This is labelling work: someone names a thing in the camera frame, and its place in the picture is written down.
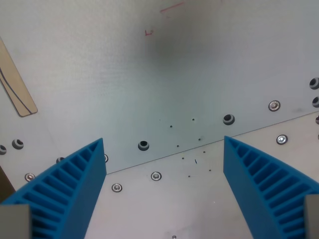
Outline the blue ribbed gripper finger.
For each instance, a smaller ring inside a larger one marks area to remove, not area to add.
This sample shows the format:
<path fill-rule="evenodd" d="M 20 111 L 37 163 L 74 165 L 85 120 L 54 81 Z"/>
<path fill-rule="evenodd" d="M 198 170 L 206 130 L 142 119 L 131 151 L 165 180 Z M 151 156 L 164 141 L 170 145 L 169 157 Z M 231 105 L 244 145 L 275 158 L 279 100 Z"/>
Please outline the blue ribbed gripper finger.
<path fill-rule="evenodd" d="M 103 139 L 62 159 L 3 205 L 29 205 L 33 239 L 83 239 L 107 174 Z"/>
<path fill-rule="evenodd" d="M 225 136 L 223 173 L 255 239 L 304 239 L 304 200 L 319 184 L 248 144 Z"/>

